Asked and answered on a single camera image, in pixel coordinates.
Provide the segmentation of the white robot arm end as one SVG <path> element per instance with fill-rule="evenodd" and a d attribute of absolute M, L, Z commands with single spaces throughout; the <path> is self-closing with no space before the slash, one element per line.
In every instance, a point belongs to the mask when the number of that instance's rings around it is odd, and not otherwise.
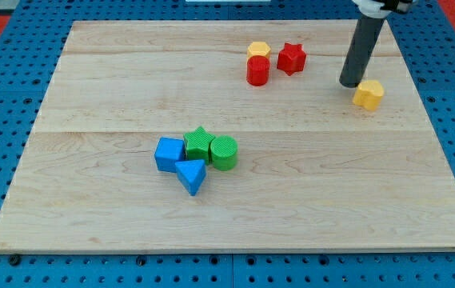
<path fill-rule="evenodd" d="M 352 0 L 352 2 L 366 17 L 383 19 L 391 13 L 407 14 L 418 0 Z"/>

